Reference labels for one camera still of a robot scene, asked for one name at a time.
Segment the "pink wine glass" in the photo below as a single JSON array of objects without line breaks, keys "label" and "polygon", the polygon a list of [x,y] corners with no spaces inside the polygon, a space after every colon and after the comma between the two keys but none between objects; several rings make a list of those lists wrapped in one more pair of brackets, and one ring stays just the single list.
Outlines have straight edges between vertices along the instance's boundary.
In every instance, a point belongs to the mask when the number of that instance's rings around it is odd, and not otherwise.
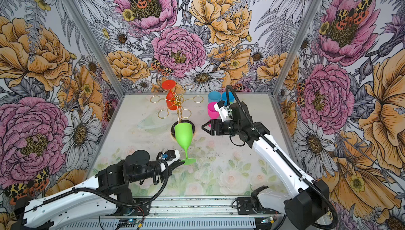
[{"label": "pink wine glass", "polygon": [[215,110],[216,104],[217,102],[211,102],[207,106],[207,113],[211,120],[219,118],[219,113],[217,110]]}]

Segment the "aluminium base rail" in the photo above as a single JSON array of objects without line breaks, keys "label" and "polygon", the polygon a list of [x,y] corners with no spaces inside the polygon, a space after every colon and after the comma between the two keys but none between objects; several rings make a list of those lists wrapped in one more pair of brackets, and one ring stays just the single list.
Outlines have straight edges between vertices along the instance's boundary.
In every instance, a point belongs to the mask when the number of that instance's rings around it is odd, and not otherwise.
[{"label": "aluminium base rail", "polygon": [[162,196],[128,216],[93,216],[67,230],[277,230],[285,216],[249,196]]}]

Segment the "green wine glass back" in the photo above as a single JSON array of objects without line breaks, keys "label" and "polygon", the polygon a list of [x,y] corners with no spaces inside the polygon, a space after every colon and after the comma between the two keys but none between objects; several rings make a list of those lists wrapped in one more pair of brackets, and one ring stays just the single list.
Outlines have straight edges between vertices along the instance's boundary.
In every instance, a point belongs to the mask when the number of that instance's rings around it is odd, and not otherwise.
[{"label": "green wine glass back", "polygon": [[175,125],[175,138],[179,146],[184,150],[186,159],[183,160],[184,165],[191,165],[196,162],[196,159],[188,157],[188,149],[193,140],[193,126],[191,123],[180,122]]}]

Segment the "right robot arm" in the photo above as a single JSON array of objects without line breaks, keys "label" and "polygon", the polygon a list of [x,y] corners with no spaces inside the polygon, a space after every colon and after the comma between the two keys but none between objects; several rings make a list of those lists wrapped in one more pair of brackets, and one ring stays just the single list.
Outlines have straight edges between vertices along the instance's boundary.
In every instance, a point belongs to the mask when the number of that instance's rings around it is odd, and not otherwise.
[{"label": "right robot arm", "polygon": [[267,162],[287,189],[285,195],[277,195],[267,186],[256,189],[251,193],[256,211],[270,209],[283,213],[298,230],[309,226],[322,230],[336,228],[338,216],[329,200],[328,185],[302,170],[262,123],[253,122],[245,103],[227,105],[220,101],[214,104],[214,112],[219,118],[202,125],[202,130],[212,136],[238,136]]}]

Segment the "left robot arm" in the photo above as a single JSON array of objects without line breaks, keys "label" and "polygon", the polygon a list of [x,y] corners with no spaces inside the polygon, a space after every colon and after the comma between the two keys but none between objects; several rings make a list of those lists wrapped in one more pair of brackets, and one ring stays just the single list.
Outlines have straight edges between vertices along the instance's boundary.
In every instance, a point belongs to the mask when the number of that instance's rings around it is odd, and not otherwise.
[{"label": "left robot arm", "polygon": [[[71,188],[43,198],[20,199],[11,228],[57,230],[101,215],[123,216],[133,210],[147,214],[147,207],[162,194],[173,170],[184,164],[178,150],[159,152],[156,160],[147,151],[137,150]],[[160,189],[150,198],[134,199],[129,185],[147,179],[160,184]]]}]

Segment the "gold wine glass rack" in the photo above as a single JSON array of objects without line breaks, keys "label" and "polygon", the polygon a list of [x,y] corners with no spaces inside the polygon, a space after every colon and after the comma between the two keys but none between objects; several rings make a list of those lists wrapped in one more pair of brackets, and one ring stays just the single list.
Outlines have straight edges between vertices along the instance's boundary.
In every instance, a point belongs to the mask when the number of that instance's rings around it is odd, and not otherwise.
[{"label": "gold wine glass rack", "polygon": [[157,112],[157,117],[159,119],[166,119],[170,116],[171,113],[176,113],[177,121],[175,121],[174,126],[185,122],[192,116],[192,111],[183,107],[186,101],[192,101],[196,104],[203,103],[204,97],[201,95],[196,95],[191,98],[186,98],[184,94],[179,95],[174,93],[172,97],[161,97],[154,95],[150,98],[151,103],[158,103],[164,101],[166,103],[166,108],[163,108]]}]

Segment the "red wine glass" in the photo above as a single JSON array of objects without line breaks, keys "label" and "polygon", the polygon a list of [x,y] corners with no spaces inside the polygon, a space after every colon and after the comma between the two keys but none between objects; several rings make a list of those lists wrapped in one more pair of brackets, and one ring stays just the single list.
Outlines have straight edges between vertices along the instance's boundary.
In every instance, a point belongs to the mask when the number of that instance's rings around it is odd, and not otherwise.
[{"label": "red wine glass", "polygon": [[165,80],[162,82],[161,87],[167,91],[166,104],[169,110],[177,110],[178,106],[175,105],[175,87],[176,82],[174,80]]}]

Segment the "light blue wine glass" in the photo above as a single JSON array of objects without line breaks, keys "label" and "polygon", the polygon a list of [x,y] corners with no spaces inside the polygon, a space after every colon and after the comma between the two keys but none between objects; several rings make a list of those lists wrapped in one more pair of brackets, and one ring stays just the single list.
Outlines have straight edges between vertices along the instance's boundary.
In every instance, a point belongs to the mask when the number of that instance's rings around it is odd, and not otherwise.
[{"label": "light blue wine glass", "polygon": [[219,102],[221,101],[221,93],[218,91],[212,91],[208,94],[208,102]]}]

